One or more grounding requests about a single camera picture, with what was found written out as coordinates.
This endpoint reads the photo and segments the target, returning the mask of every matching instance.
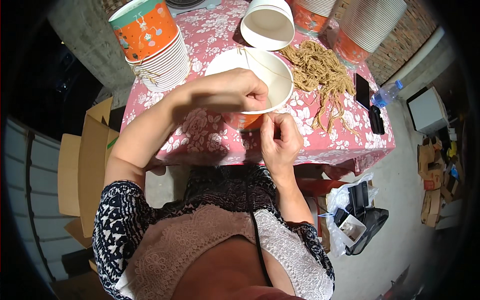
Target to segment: black bag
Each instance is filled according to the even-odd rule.
[[[388,210],[381,208],[366,208],[364,212],[357,214],[356,218],[361,221],[367,230],[363,233],[355,245],[345,247],[346,255],[358,255],[368,245],[373,236],[382,228],[388,219]]]

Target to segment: table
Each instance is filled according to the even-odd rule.
[[[248,5],[249,3],[244,0],[235,0],[227,5],[219,5],[214,10],[201,9],[177,16],[175,21],[181,28],[192,63],[192,70],[183,83],[203,76],[208,64],[220,53],[235,48],[237,43],[245,44],[240,34],[239,23]],[[338,25],[333,21],[331,26]],[[292,44],[298,46],[301,41],[308,38],[313,39],[295,33]],[[326,45],[324,40],[316,38],[313,40]],[[357,72],[367,79],[374,91],[378,90],[365,64],[361,65]],[[348,71],[348,74],[353,78],[353,72]],[[160,101],[168,92],[150,92],[136,78],[125,108],[121,129]],[[355,174],[361,174],[395,148],[385,108],[381,109],[385,134],[373,134],[367,111],[354,102],[353,97],[346,92],[340,98],[345,106],[344,120],[350,128],[359,132],[359,136],[346,131],[340,120],[335,121],[330,134],[321,129],[314,131],[310,125],[319,106],[316,103],[307,105],[313,101],[314,96],[315,92],[306,93],[294,89],[291,99],[279,111],[288,112],[294,117],[303,136],[303,148],[295,160],[296,165],[304,163],[345,165]],[[325,125],[330,109],[331,105],[327,104],[326,113],[322,116]],[[236,165],[245,161],[263,162],[259,132],[236,131],[223,122],[220,114],[201,108],[193,110],[185,117],[184,122],[167,139],[156,157],[165,165]]]

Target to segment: black and white patterned top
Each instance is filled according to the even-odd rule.
[[[127,267],[148,227],[166,218],[191,214],[213,204],[231,212],[248,212],[246,194],[254,212],[266,210],[289,231],[297,234],[315,261],[335,282],[334,272],[317,230],[310,224],[290,227],[275,202],[275,186],[263,166],[197,167],[191,172],[183,201],[151,208],[143,191],[131,181],[116,181],[105,187],[95,217],[93,250],[98,275],[105,290],[115,299],[127,300],[115,285]]]

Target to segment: patterned blouse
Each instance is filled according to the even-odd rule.
[[[206,206],[227,213],[248,213],[246,197],[253,206],[262,249],[284,267],[296,296],[329,299],[335,276],[317,238],[317,230],[307,223],[289,226],[283,220],[267,169],[254,165],[194,168],[184,199],[167,203],[160,209],[151,208],[143,191],[131,181],[116,181],[106,186],[96,213],[93,234],[98,275],[105,290],[115,299],[131,298],[120,293],[116,285],[150,225],[193,215]],[[251,223],[249,216],[243,215]],[[280,244],[288,244],[289,248],[280,247]],[[171,293],[158,298],[170,297]]]

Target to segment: concrete pillar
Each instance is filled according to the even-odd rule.
[[[100,0],[59,0],[48,20],[65,45],[111,91],[131,87],[125,61]]]
[[[437,78],[454,60],[455,53],[452,45],[448,37],[443,36],[430,53],[400,79],[403,89],[398,93],[398,97],[404,100],[409,99]]]

